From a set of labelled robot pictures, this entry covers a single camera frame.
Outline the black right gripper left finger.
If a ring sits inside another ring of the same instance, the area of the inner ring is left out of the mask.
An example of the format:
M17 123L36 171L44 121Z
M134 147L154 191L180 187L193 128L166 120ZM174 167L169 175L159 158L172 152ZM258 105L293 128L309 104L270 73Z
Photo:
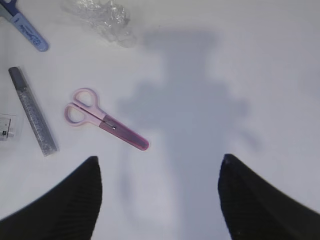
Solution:
M2 240L89 240L102 204L102 177L91 156L46 194L0 221Z

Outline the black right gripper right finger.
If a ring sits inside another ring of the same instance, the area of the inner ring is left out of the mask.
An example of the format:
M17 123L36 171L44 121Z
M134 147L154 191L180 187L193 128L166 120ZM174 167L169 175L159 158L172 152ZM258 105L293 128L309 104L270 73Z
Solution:
M232 154L217 184L220 208L233 240L318 240L320 215L287 196Z

